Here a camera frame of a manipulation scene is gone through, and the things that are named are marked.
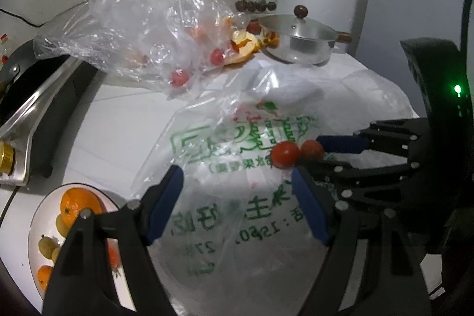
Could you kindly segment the orange peel pile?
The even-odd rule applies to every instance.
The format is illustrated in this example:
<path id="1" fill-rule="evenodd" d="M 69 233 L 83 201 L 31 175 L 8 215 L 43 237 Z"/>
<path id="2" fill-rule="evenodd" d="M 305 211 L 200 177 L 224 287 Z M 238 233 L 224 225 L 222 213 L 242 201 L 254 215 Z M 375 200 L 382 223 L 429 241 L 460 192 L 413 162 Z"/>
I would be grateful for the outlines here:
<path id="1" fill-rule="evenodd" d="M 278 48 L 280 35 L 265 29 L 256 19 L 251 19 L 244 28 L 233 26 L 229 45 L 230 48 L 224 55 L 224 66 L 246 62 L 262 48 Z"/>

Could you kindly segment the clear crumpled plastic bag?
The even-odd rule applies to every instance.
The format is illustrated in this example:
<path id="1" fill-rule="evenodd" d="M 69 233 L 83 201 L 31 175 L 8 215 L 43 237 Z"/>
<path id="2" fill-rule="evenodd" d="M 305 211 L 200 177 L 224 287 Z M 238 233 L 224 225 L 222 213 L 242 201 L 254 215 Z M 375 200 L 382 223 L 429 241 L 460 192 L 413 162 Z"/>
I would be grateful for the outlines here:
<path id="1" fill-rule="evenodd" d="M 220 0 L 87 0 L 46 23 L 39 59 L 62 54 L 170 98 L 199 95 L 224 67 L 233 26 L 247 18 Z"/>

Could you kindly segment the silver induction cooker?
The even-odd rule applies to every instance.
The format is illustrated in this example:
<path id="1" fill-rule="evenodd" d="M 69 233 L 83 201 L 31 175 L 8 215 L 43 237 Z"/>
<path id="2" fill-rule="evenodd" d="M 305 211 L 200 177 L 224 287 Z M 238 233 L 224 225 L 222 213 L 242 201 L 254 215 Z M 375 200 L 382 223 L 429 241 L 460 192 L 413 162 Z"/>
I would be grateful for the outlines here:
<path id="1" fill-rule="evenodd" d="M 34 175 L 52 174 L 53 156 L 79 100 L 96 76 L 92 65 L 69 56 L 39 60 L 7 94 L 3 114 L 1 183 L 25 186 Z"/>

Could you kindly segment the clear box of dates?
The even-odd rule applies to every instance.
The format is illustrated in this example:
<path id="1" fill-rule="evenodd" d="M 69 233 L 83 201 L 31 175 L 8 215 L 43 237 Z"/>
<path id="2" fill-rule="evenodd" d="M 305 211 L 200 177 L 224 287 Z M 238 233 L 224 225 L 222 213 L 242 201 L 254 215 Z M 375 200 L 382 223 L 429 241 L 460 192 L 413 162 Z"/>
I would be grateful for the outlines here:
<path id="1" fill-rule="evenodd" d="M 270 14 L 278 7 L 279 0 L 236 0 L 235 8 L 240 13 Z"/>

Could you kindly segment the white round plate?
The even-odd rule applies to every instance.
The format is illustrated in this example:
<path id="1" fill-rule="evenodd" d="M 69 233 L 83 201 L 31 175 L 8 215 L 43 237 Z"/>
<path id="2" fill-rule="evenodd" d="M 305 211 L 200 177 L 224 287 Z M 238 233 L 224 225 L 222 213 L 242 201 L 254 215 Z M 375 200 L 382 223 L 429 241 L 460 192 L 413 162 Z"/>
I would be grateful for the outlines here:
<path id="1" fill-rule="evenodd" d="M 46 272 L 51 273 L 60 247 L 65 241 L 65 237 L 56 224 L 60 223 L 58 216 L 60 215 L 62 196 L 70 188 L 82 188 L 95 194 L 105 212 L 115 212 L 119 208 L 116 201 L 101 190 L 79 183 L 62 185 L 43 198 L 31 220 L 27 247 L 31 275 L 42 300 L 46 293 L 46 284 L 43 282 L 43 278 L 46 277 Z M 113 284 L 119 302 L 121 306 L 135 310 L 119 258 L 118 242 L 116 239 L 108 239 L 108 244 L 113 249 Z"/>

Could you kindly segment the yellow-green longan fruit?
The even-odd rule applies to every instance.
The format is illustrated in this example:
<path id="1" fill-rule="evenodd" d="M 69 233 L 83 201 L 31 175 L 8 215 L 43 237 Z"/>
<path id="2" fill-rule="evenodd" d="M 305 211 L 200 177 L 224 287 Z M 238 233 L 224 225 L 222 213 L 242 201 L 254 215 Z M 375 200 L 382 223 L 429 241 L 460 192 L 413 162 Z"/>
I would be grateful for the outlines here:
<path id="1" fill-rule="evenodd" d="M 52 259 L 52 252 L 58 246 L 56 240 L 44 235 L 41 236 L 38 242 L 39 252 L 48 260 Z"/>
<path id="2" fill-rule="evenodd" d="M 60 250 L 61 250 L 61 247 L 58 246 L 56 247 L 53 252 L 52 252 L 52 262 L 55 264 L 59 255 L 60 255 Z"/>
<path id="3" fill-rule="evenodd" d="M 58 215 L 57 218 L 55 219 L 55 226 L 57 228 L 57 231 L 63 238 L 68 237 L 70 227 L 64 222 L 61 215 Z"/>

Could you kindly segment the grey refrigerator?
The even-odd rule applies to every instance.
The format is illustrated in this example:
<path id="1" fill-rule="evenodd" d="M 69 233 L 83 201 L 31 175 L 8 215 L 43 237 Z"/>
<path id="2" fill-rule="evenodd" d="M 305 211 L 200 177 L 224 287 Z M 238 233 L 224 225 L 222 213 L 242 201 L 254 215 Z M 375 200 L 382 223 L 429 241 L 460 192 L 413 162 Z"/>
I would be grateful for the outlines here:
<path id="1" fill-rule="evenodd" d="M 421 116 L 426 110 L 400 45 L 422 37 L 460 43 L 464 0 L 358 0 L 349 53 L 405 92 Z"/>

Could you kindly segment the dark chopstick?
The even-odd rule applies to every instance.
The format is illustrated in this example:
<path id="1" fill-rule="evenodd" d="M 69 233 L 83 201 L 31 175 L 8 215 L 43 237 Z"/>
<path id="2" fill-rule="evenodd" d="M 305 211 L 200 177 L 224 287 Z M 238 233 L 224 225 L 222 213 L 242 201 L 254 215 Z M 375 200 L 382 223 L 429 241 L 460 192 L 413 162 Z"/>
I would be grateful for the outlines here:
<path id="1" fill-rule="evenodd" d="M 4 219 L 5 219 L 6 215 L 7 215 L 7 212 L 8 212 L 8 210 L 9 210 L 9 208 L 10 208 L 10 205 L 11 205 L 13 199 L 15 199 L 15 196 L 17 195 L 18 190 L 19 190 L 20 188 L 21 188 L 20 186 L 16 186 L 16 187 L 14 188 L 13 192 L 10 194 L 10 196 L 9 196 L 9 198 L 8 198 L 6 204 L 5 204 L 5 206 L 4 206 L 4 208 L 3 208 L 2 212 L 1 212 L 1 216 L 0 216 L 0 226 L 2 225 Z"/>

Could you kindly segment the large front mandarin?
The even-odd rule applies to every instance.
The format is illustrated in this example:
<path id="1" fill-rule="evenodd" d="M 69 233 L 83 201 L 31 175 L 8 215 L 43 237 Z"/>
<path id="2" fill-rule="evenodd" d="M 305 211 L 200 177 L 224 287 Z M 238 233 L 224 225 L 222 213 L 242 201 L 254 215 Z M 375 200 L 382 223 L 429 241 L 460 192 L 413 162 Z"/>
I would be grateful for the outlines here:
<path id="1" fill-rule="evenodd" d="M 108 259 L 112 270 L 118 270 L 121 266 L 121 256 L 115 240 L 108 239 Z"/>

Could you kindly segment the small steel pot with lid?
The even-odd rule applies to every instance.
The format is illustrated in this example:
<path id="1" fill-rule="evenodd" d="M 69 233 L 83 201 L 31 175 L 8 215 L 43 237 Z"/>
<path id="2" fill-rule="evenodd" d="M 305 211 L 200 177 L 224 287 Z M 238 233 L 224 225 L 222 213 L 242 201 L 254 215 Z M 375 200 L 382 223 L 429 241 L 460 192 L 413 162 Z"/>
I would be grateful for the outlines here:
<path id="1" fill-rule="evenodd" d="M 308 17 L 303 5 L 295 6 L 292 15 L 268 15 L 258 23 L 267 40 L 265 51 L 284 62 L 319 65 L 330 59 L 336 43 L 352 42 L 350 33 Z"/>

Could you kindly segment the red cherry tomato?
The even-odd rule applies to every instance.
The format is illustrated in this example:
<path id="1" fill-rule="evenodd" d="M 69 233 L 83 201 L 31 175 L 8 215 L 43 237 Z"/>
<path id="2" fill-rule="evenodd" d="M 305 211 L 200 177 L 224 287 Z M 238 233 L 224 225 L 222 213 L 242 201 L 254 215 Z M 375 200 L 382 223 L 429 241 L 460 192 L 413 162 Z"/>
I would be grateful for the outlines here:
<path id="1" fill-rule="evenodd" d="M 319 161 L 324 159 L 325 150 L 319 141 L 307 139 L 300 146 L 300 156 L 304 160 Z"/>
<path id="2" fill-rule="evenodd" d="M 274 167 L 290 169 L 300 159 L 300 148 L 291 141 L 282 141 L 272 148 L 270 158 Z"/>

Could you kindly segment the printed white plastic bag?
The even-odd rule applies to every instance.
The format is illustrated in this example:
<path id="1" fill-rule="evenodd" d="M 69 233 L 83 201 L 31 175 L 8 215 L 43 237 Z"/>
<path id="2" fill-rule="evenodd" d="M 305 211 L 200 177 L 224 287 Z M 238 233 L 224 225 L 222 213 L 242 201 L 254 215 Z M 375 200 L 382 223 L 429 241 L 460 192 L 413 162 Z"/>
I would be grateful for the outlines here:
<path id="1" fill-rule="evenodd" d="M 132 183 L 145 194 L 171 165 L 184 186 L 149 254 L 179 315 L 296 315 L 325 258 L 272 148 L 414 117 L 371 70 L 251 65 L 174 113 Z"/>

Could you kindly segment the red label bottle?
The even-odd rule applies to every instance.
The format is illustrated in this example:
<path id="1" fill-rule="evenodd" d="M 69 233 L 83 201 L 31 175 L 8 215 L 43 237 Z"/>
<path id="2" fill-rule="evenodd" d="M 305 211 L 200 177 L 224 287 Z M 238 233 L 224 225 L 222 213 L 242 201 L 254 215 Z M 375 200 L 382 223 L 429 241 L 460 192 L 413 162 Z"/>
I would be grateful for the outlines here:
<path id="1" fill-rule="evenodd" d="M 4 65 L 10 56 L 10 42 L 7 34 L 1 36 L 1 64 Z"/>

